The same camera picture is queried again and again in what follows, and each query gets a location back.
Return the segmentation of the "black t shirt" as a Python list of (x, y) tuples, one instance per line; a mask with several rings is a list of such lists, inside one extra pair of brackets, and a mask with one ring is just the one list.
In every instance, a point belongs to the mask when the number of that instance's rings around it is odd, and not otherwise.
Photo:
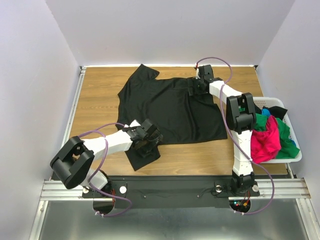
[(280, 106), (272, 106), (272, 107), (266, 107), (270, 111), (271, 116), (274, 116), (275, 118), (278, 118), (280, 120), (283, 120), (285, 115), (287, 114), (288, 110), (286, 108), (280, 107)]
[(117, 122), (151, 120), (163, 136), (161, 145), (195, 144), (227, 138), (221, 111), (212, 95), (190, 96), (188, 79), (159, 79), (141, 64), (118, 93)]

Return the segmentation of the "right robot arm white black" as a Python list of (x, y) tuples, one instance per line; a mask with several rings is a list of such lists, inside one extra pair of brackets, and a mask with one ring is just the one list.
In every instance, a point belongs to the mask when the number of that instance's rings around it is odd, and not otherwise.
[(225, 104), (222, 114), (226, 130), (233, 141), (234, 163), (230, 181), (231, 192), (242, 195), (255, 185), (251, 157), (251, 137), (256, 124), (256, 112), (251, 93), (242, 93), (214, 77), (211, 65), (196, 65), (195, 77), (187, 81), (190, 96), (211, 94)]

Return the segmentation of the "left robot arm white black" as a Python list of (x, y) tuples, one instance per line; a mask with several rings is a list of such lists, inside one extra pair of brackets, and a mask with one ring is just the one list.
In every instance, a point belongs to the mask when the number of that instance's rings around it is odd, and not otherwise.
[(105, 135), (98, 127), (71, 137), (50, 162), (50, 167), (68, 190), (78, 186), (93, 190), (100, 197), (113, 197), (108, 176), (101, 167), (92, 169), (94, 161), (102, 166), (107, 156), (128, 152), (147, 159), (157, 151), (163, 140), (160, 129), (149, 119), (139, 123), (114, 123), (120, 129)]

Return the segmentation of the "blue t shirt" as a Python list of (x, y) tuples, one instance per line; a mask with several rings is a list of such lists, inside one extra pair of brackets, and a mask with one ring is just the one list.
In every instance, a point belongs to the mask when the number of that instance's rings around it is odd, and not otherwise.
[(266, 117), (270, 117), (270, 116), (271, 116), (271, 113), (270, 113), (270, 111), (269, 111), (268, 108), (263, 108), (263, 109), (261, 110), (261, 115), (266, 116)]

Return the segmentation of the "white laundry basket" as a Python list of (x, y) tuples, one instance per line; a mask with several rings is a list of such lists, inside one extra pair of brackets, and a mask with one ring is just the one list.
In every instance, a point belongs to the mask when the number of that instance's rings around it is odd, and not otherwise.
[(301, 151), (301, 146), (299, 144), (297, 135), (295, 133), (295, 128), (292, 125), (292, 120), (291, 120), (291, 109), (290, 105), (285, 103), (281, 98), (276, 98), (276, 97), (268, 97), (268, 96), (254, 96), (253, 97), (254, 103), (261, 109), (262, 107), (281, 107), (284, 109), (287, 109), (288, 112), (285, 114), (283, 117), (283, 122), (290, 128), (290, 134), (289, 134), (289, 139), (293, 140), (294, 143), (296, 144), (296, 147), (300, 149), (299, 153), (297, 154), (296, 157), (294, 158), (275, 158), (271, 159), (269, 161), (264, 162), (264, 164), (289, 164), (289, 163), (297, 163), (302, 159), (302, 151)]

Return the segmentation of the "pink t shirt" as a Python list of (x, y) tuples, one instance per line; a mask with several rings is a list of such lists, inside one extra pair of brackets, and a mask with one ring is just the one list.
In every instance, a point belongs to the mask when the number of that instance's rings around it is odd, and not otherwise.
[(275, 159), (281, 148), (276, 118), (257, 113), (250, 143), (253, 162), (260, 164)]

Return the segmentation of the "green t shirt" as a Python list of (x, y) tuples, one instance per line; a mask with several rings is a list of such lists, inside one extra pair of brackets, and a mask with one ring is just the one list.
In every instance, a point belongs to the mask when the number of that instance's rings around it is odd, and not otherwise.
[(290, 128), (279, 118), (276, 118), (278, 123), (279, 138), (281, 149), (275, 159), (290, 159), (295, 158), (300, 149), (296, 147), (293, 140), (289, 139)]

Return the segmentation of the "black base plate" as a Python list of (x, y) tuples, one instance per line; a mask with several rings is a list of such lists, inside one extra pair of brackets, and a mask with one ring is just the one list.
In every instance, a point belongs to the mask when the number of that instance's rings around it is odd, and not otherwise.
[(125, 209), (126, 199), (134, 209), (229, 208), (230, 200), (258, 197), (252, 188), (232, 192), (230, 176), (110, 176), (109, 190), (122, 200), (110, 203)]

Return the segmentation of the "aluminium frame rail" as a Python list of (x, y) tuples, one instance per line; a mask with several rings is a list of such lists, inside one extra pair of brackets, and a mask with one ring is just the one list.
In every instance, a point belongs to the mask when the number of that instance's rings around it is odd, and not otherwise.
[[(77, 81), (75, 93), (73, 95), (70, 114), (67, 120), (66, 128), (63, 134), (63, 139), (61, 142), (62, 146), (66, 143), (66, 141), (69, 139), (69, 136), (70, 136), (73, 120), (74, 120), (76, 109), (77, 109), (77, 104), (79, 101), (82, 85), (85, 78), (86, 69), (87, 68), (85, 66), (80, 67), (79, 78)], [(83, 198), (81, 197), (81, 188), (79, 186), (73, 190), (68, 190), (64, 187), (64, 185), (60, 181), (52, 180), (52, 179), (45, 180), (43, 182), (42, 189), (40, 192), (39, 203), (36, 210), (36, 214), (35, 214), (29, 239), (30, 240), (40, 239), (49, 202), (78, 201), (82, 199)]]

